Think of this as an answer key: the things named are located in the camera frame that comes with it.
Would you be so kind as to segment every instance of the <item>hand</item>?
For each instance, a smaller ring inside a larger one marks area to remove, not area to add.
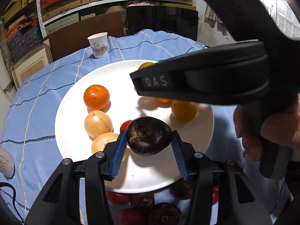
[[[249,159],[259,161],[263,153],[263,146],[258,136],[252,133],[248,118],[241,106],[236,107],[233,121],[236,136],[242,138],[242,145],[247,151]],[[271,115],[263,123],[260,135],[273,143],[289,146],[293,149],[292,161],[300,161],[300,113]]]

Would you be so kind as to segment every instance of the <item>silver screw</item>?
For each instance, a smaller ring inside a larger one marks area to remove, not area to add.
[[[68,165],[68,164],[70,164],[70,162],[71,162],[70,158],[66,158],[66,159],[62,160],[62,164],[64,164],[64,165]]]
[[[96,157],[98,157],[98,158],[104,157],[104,152],[102,152],[102,151],[97,152]]]
[[[235,162],[235,160],[228,159],[228,160],[227,160],[227,163],[228,163],[230,166],[234,166],[236,162]]]
[[[196,158],[202,158],[203,154],[201,152],[195,152],[194,157],[196,157]]]

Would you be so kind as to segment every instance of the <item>pale yellow egg-shaped fruit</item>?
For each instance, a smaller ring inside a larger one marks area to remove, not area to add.
[[[112,132],[113,124],[109,116],[104,112],[94,110],[85,118],[84,128],[89,136],[97,138],[101,134]]]
[[[95,154],[97,152],[102,152],[108,143],[117,141],[118,136],[119,135],[116,133],[104,133],[99,135],[92,143],[91,146],[92,154]],[[127,157],[127,148],[125,149],[122,161],[124,161],[126,157]]]

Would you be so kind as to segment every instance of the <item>table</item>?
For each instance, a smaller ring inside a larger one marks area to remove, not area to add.
[[[109,63],[130,59],[162,60],[205,49],[193,40],[163,31],[143,30],[135,35],[108,37],[109,54],[95,59],[91,47],[61,58],[24,81],[8,110],[0,146],[12,154],[15,175],[9,179],[0,174],[0,182],[8,182],[16,189],[17,209],[23,218],[35,198],[62,161],[56,145],[54,122],[58,106],[72,85],[87,73]],[[259,163],[243,158],[241,140],[235,135],[233,111],[235,106],[213,106],[215,128],[206,155],[216,161],[234,159],[250,178],[262,198],[273,221],[283,209],[289,190],[284,181],[263,178]],[[12,191],[2,188],[1,195],[12,208]],[[84,199],[84,179],[80,182],[80,211],[82,224],[87,224]],[[156,203],[174,202],[169,190],[155,193]],[[183,213],[189,201],[180,201]],[[126,208],[110,204],[113,217]],[[216,223],[218,204],[213,206],[211,224]]]

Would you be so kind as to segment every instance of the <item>black screen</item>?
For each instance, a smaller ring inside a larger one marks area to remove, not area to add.
[[[128,35],[143,29],[166,31],[197,41],[198,12],[169,6],[129,6],[126,8]]]

